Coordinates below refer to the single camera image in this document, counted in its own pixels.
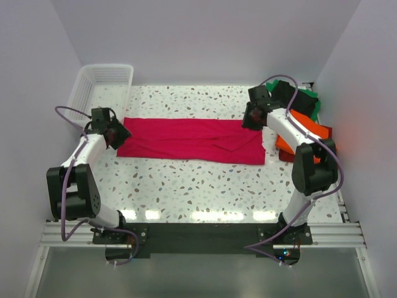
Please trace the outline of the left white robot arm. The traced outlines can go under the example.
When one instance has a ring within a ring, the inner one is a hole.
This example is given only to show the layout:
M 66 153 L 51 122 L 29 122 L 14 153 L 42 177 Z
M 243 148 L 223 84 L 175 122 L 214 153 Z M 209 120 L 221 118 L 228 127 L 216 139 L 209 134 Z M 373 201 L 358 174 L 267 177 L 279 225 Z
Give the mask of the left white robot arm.
M 55 107 L 56 113 L 80 130 L 81 138 L 71 156 L 46 173 L 52 215 L 60 221 L 61 233 L 66 238 L 69 237 L 66 222 L 77 220 L 77 227 L 88 223 L 107 228 L 106 235 L 110 240 L 123 243 L 128 238 L 128 228 L 123 225 L 124 217 L 120 211 L 102 205 L 92 169 L 106 150 L 119 149 L 132 135 L 109 107 L 93 108 L 87 115 L 64 106 L 64 109 L 89 119 L 84 127 L 64 116 L 61 108 Z

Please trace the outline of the crimson pink t shirt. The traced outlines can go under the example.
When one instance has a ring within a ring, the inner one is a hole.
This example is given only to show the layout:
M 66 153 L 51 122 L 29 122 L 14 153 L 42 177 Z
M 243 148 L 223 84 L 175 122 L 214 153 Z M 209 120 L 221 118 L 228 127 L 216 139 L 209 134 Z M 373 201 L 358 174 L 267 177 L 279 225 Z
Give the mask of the crimson pink t shirt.
M 118 157 L 265 164 L 262 132 L 242 128 L 240 120 L 126 118 L 124 126 L 132 136 Z

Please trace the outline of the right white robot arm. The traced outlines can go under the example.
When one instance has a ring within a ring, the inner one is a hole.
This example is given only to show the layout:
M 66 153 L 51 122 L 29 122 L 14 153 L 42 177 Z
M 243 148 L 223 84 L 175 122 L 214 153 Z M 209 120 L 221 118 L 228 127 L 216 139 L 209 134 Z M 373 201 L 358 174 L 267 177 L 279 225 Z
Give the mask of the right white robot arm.
M 323 139 L 299 123 L 280 101 L 272 99 L 265 86 L 248 89 L 249 102 L 242 127 L 250 130 L 270 128 L 281 136 L 295 157 L 292 182 L 295 187 L 290 202 L 279 216 L 278 240 L 289 244 L 298 237 L 297 227 L 307 224 L 313 204 L 330 195 L 330 186 L 338 180 L 336 144 Z

